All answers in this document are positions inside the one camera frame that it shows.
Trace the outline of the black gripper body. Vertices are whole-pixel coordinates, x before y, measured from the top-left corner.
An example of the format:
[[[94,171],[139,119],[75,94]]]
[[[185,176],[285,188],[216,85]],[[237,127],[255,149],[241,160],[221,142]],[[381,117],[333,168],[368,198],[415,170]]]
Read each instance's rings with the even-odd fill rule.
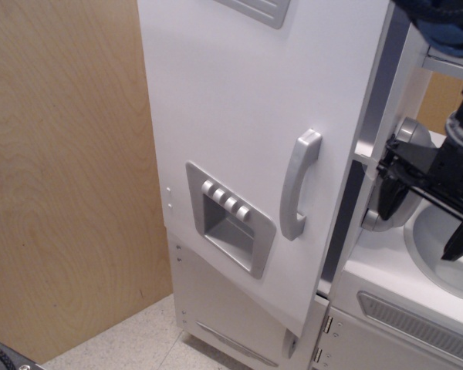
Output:
[[[463,221],[463,149],[449,139],[431,148],[391,138],[377,170]]]

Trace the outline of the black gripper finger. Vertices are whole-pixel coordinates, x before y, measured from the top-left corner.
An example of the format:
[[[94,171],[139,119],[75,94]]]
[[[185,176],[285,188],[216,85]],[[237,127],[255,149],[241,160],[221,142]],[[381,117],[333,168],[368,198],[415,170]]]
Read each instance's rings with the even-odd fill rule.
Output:
[[[463,257],[463,222],[446,243],[441,259],[444,261],[456,261],[461,257]]]
[[[378,214],[389,220],[399,209],[409,192],[409,187],[393,177],[383,179],[378,200]]]

